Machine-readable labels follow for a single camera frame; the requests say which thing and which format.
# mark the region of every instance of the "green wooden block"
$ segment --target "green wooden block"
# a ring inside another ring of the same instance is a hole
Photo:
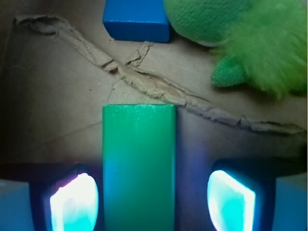
[[[175,106],[103,108],[105,231],[173,231]]]

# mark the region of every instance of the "cardboard tear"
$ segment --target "cardboard tear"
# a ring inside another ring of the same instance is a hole
[[[84,39],[82,34],[72,27],[67,20],[59,16],[21,15],[15,18],[14,23],[28,27],[42,35],[60,37],[91,63],[105,72],[114,74],[116,78],[123,80],[140,92],[152,98],[161,99],[166,103],[185,107],[188,111],[204,118],[232,126],[238,125],[244,129],[254,131],[273,131],[288,134],[305,131],[303,128],[293,124],[280,124],[275,121],[256,121],[244,115],[229,113],[215,106],[209,100],[190,92],[158,73],[139,69],[138,66],[148,54],[153,43],[145,42],[123,65]]]

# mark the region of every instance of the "cyan light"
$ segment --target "cyan light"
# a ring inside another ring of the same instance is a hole
[[[252,231],[256,194],[222,170],[207,185],[210,217],[218,231]]]
[[[82,173],[50,197],[53,231],[92,231],[98,212],[95,180]]]

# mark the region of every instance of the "plush toy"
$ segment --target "plush toy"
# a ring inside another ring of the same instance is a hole
[[[254,0],[164,0],[165,12],[175,31],[208,47],[220,45],[226,29]]]
[[[179,26],[173,22],[174,15],[169,15],[173,12],[168,10],[169,1],[165,0],[167,16],[171,25]],[[307,4],[303,0],[254,0],[248,6],[228,27],[219,28],[224,31],[220,38],[223,43],[218,48],[221,60],[212,74],[213,85],[248,83],[278,99],[292,92],[306,92]],[[206,34],[209,25],[204,29],[199,23],[199,30]]]

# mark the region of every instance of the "blue wooden block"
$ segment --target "blue wooden block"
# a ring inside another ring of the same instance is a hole
[[[117,40],[169,41],[163,0],[106,0],[103,24]]]

